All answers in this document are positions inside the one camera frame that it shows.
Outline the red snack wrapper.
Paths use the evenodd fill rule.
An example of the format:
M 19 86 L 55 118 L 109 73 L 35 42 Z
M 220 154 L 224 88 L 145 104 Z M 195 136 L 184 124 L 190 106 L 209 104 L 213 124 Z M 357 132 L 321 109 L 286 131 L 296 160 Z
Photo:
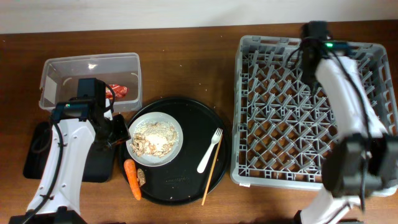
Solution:
M 124 98 L 129 90 L 128 87 L 117 84 L 110 84 L 110 87 L 113 90 L 116 99 Z M 106 98 L 110 100 L 113 99 L 113 94 L 108 87 L 106 87 Z

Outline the white plastic fork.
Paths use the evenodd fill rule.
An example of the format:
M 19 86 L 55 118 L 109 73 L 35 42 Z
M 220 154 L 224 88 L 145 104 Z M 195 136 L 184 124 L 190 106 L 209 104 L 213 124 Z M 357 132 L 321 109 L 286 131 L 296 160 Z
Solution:
M 202 159 L 201 159 L 201 161 L 200 161 L 200 163 L 199 163 L 199 165 L 197 167 L 197 172 L 198 173 L 201 174 L 201 173 L 204 172 L 214 147 L 219 143 L 219 141 L 221 139 L 222 132 L 223 132 L 223 130 L 221 128 L 218 128 L 215 131 L 214 135 L 212 136 L 210 145 L 209 145 L 207 151 L 205 152 L 205 155 L 202 157 Z

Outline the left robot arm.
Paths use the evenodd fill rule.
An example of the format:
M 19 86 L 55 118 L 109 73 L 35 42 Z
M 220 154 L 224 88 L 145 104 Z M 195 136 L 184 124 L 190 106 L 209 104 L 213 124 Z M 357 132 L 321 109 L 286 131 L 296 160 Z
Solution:
M 57 103 L 51 112 L 51 147 L 34 198 L 24 215 L 10 223 L 84 223 L 80 190 L 91 149 L 112 149 L 131 138 L 122 115 L 114 116 L 110 86 L 81 78 L 77 96 Z

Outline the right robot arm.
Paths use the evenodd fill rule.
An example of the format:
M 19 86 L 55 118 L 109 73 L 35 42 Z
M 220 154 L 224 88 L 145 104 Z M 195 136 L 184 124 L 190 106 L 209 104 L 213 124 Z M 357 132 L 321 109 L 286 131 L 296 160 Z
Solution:
M 338 143 L 323 162 L 322 189 L 294 223 L 338 223 L 374 193 L 397 190 L 397 136 L 374 112 L 349 43 L 333 40 L 325 21 L 304 24 L 300 38 L 301 81 L 324 89 Z

